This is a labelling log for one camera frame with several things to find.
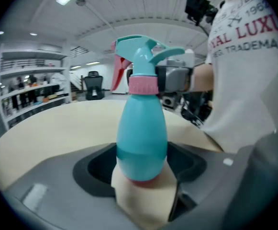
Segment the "person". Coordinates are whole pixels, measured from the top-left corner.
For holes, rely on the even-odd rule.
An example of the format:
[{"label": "person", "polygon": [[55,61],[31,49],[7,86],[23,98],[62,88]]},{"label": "person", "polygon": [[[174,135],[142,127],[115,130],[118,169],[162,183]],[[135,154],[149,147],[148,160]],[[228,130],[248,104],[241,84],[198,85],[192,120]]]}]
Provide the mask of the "person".
[{"label": "person", "polygon": [[192,92],[213,90],[201,130],[236,153],[278,130],[278,18],[266,0],[225,0],[212,23]]}]

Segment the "spray bottle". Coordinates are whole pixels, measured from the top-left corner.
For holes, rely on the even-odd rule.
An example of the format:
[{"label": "spray bottle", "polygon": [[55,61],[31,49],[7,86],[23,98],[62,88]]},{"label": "spray bottle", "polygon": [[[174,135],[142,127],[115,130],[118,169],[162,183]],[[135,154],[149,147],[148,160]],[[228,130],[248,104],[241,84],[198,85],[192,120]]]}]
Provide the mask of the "spray bottle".
[{"label": "spray bottle", "polygon": [[[164,48],[157,55],[156,45]],[[144,35],[130,35],[112,44],[115,65],[111,90],[124,70],[133,63],[129,94],[117,132],[117,163],[122,173],[135,183],[156,178],[167,155],[167,129],[158,94],[156,64],[172,55],[184,54],[180,47],[168,47]]]}]

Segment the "shelf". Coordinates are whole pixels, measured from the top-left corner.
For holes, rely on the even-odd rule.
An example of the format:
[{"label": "shelf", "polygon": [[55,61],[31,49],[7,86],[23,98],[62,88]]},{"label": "shelf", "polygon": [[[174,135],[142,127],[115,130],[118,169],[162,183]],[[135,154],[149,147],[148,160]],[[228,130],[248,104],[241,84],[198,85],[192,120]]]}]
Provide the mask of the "shelf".
[{"label": "shelf", "polygon": [[63,67],[31,67],[31,68],[23,68],[11,71],[2,71],[0,76],[2,78],[14,78],[21,75],[31,75],[36,73],[47,73],[47,72],[59,72],[66,70],[67,68]]},{"label": "shelf", "polygon": [[52,59],[62,60],[66,55],[45,50],[6,50],[2,53],[4,60],[9,59]]},{"label": "shelf", "polygon": [[39,104],[39,105],[33,105],[33,106],[30,106],[30,107],[26,107],[26,108],[20,110],[19,112],[17,112],[16,114],[7,117],[7,118],[6,118],[6,121],[9,122],[9,121],[13,120],[13,119],[16,118],[16,117],[21,116],[21,115],[24,114],[24,113],[27,113],[27,112],[29,112],[29,111],[32,111],[33,109],[36,109],[36,108],[38,108],[38,107],[41,107],[41,106],[44,106],[44,105],[47,105],[47,104],[50,104],[50,103],[53,103],[53,102],[56,102],[56,101],[60,101],[60,100],[66,99],[67,97],[68,97],[68,96],[63,96],[63,97],[59,97],[59,98],[50,100],[50,101],[48,101],[48,102]]},{"label": "shelf", "polygon": [[8,94],[0,96],[0,99],[3,100],[3,99],[6,99],[6,98],[9,98],[9,97],[12,97],[14,95],[26,93],[28,91],[37,90],[37,89],[40,89],[40,88],[51,87],[51,86],[55,86],[55,85],[58,85],[58,84],[50,83],[50,84],[43,84],[43,85],[39,85],[39,86],[35,86],[35,87],[29,87],[29,88],[22,89],[22,90],[15,90],[15,91],[12,91],[12,92],[10,92]]}]

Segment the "white shelving unit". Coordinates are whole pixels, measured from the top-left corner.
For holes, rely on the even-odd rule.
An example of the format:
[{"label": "white shelving unit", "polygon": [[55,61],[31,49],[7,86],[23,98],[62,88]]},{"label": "white shelving unit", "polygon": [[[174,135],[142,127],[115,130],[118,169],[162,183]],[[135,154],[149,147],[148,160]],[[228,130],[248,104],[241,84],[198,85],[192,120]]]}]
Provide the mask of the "white shelving unit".
[{"label": "white shelving unit", "polygon": [[[35,65],[27,65],[25,66],[25,62],[29,62],[29,59],[43,59],[43,60],[59,60],[60,65],[62,67],[54,67],[54,66],[35,66]],[[20,67],[19,65],[15,64],[14,67],[11,69],[2,71],[2,63],[3,61],[14,61],[14,62],[21,62]],[[50,83],[50,84],[44,84],[44,85],[39,85],[35,87],[29,87],[29,88],[24,88],[22,90],[16,90],[12,91],[11,93],[1,95],[0,94],[0,114],[2,116],[4,125],[6,130],[9,129],[9,122],[27,112],[30,112],[36,108],[48,105],[50,103],[54,103],[57,101],[63,100],[64,103],[69,103],[71,102],[71,89],[70,89],[70,76],[69,76],[69,56],[62,54],[62,53],[57,53],[57,52],[51,52],[51,51],[44,51],[44,50],[4,50],[3,45],[1,47],[1,58],[0,58],[0,83],[4,79],[11,79],[11,78],[16,78],[19,76],[25,76],[25,75],[32,75],[32,74],[39,74],[39,73],[54,73],[54,72],[59,72],[62,75],[65,76],[67,79],[68,83],[66,84],[64,88],[64,93],[67,94],[67,96],[62,96],[58,97],[55,99],[52,99],[48,102],[45,103],[40,103],[36,105],[30,105],[26,108],[20,109],[17,113],[6,116],[5,112],[3,110],[3,104],[2,102],[7,99],[11,98],[12,96],[26,93],[28,91],[32,90],[37,90],[40,88],[45,88],[45,87],[51,87],[56,84]]]}]

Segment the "table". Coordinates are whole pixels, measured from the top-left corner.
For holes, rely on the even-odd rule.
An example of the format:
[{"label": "table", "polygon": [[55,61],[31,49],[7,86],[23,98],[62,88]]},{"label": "table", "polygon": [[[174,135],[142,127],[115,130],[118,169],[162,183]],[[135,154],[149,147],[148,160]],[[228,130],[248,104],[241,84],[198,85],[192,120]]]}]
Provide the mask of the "table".
[{"label": "table", "polygon": [[[40,162],[90,146],[116,142],[126,101],[97,100],[64,104],[35,114],[0,138],[0,190]],[[164,110],[168,140],[208,150],[221,149],[189,121]],[[112,186],[117,202],[144,229],[166,224],[177,182],[167,163],[154,188],[126,180],[118,166]]]}]

